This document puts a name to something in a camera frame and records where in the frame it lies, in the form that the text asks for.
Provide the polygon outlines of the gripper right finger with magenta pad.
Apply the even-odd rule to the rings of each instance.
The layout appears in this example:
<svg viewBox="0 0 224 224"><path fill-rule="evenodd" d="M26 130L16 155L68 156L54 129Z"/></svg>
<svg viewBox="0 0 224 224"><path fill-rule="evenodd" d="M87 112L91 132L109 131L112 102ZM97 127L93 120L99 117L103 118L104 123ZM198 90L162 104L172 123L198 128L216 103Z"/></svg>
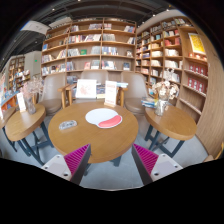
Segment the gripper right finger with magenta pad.
<svg viewBox="0 0 224 224"><path fill-rule="evenodd" d="M182 166L168 155L158 155L137 144L132 145L132 156L143 185L148 185L182 169Z"/></svg>

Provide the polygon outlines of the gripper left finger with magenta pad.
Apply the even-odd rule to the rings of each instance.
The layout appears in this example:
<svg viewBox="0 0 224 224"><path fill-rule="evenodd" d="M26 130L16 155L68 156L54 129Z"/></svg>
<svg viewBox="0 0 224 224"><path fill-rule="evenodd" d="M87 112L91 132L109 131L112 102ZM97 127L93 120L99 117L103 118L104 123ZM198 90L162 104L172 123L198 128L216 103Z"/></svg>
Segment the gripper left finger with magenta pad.
<svg viewBox="0 0 224 224"><path fill-rule="evenodd" d="M42 169L79 185L91 155L91 145L84 145L69 154L56 155Z"/></svg>

